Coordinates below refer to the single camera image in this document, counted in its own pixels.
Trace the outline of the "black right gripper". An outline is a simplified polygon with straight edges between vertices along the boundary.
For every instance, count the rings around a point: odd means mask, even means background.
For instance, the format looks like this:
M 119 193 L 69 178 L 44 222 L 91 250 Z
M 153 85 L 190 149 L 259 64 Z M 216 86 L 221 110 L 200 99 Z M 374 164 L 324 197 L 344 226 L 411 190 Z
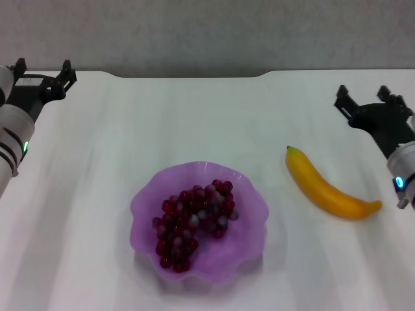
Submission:
M 388 159 L 400 144 L 414 141 L 414 131 L 407 123 L 413 115 L 401 95 L 392 94 L 381 86 L 377 97 L 385 104 L 359 106 L 345 85 L 340 85 L 334 106 L 345 116 L 352 128 L 369 133 Z

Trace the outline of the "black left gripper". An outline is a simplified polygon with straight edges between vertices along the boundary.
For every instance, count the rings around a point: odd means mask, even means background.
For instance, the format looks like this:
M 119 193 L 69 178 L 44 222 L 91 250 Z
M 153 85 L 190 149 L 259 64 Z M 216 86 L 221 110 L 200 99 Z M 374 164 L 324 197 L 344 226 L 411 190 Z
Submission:
M 54 78 L 34 74 L 24 76 L 26 70 L 25 59 L 19 58 L 14 66 L 14 77 L 22 80 L 40 79 L 40 83 L 38 85 L 15 84 L 6 103 L 20 108 L 36 122 L 46 103 L 65 99 L 67 91 L 77 81 L 77 76 L 70 60 L 64 61 L 62 70 Z

